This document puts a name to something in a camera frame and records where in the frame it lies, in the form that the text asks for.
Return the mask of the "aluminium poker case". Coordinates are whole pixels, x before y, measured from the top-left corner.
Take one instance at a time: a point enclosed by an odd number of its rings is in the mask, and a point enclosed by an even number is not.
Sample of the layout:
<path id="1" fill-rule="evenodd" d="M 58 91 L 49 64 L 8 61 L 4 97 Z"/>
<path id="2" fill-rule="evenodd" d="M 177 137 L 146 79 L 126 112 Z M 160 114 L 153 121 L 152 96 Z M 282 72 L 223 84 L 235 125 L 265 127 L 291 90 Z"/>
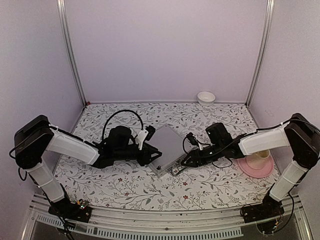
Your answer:
<path id="1" fill-rule="evenodd" d="M 158 128 L 148 143 L 162 153 L 148 165 L 158 178 L 164 176 L 185 155 L 183 137 L 167 124 Z"/>

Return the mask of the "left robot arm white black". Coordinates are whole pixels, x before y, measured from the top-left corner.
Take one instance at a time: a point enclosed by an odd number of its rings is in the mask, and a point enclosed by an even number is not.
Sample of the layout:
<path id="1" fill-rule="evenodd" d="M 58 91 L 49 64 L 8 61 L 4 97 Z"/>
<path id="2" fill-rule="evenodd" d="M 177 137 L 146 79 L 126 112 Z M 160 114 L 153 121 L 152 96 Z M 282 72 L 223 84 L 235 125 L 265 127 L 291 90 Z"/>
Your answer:
<path id="1" fill-rule="evenodd" d="M 70 217 L 75 211 L 74 205 L 43 162 L 44 152 L 69 156 L 98 169 L 122 160 L 136 160 L 143 167 L 162 156 L 162 152 L 147 143 L 156 132 L 151 125 L 142 124 L 136 136 L 122 125 L 112 128 L 108 135 L 105 130 L 103 128 L 100 142 L 89 142 L 52 125 L 45 115 L 39 115 L 15 133 L 9 156 L 55 203 L 55 209 L 63 217 Z"/>

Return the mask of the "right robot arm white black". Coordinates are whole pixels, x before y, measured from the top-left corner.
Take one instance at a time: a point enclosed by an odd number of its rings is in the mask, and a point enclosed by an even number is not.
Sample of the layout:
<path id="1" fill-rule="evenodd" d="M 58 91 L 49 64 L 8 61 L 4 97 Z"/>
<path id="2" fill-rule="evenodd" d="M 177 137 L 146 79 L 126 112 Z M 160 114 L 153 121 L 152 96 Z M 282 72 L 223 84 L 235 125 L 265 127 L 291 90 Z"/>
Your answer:
<path id="1" fill-rule="evenodd" d="M 221 122 L 213 123 L 205 131 L 211 144 L 189 151 L 180 163 L 182 166 L 197 168 L 220 158 L 241 159 L 265 150 L 291 148 L 292 161 L 258 208 L 262 218 L 269 218 L 278 210 L 277 202 L 282 201 L 320 159 L 320 130 L 300 113 L 276 126 L 258 128 L 236 138 L 232 138 Z"/>

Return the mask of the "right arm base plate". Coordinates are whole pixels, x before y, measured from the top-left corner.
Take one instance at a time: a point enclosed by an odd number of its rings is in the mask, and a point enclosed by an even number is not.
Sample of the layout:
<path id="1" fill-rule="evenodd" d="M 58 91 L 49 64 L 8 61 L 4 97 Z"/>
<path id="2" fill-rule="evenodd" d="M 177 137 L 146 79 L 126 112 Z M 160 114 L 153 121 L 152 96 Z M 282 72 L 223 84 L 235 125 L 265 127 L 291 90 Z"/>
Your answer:
<path id="1" fill-rule="evenodd" d="M 284 214 L 282 201 L 276 201 L 269 195 L 266 195 L 262 203 L 254 205 L 244 205 L 240 209 L 240 215 L 243 217 L 245 223 L 274 218 Z"/>

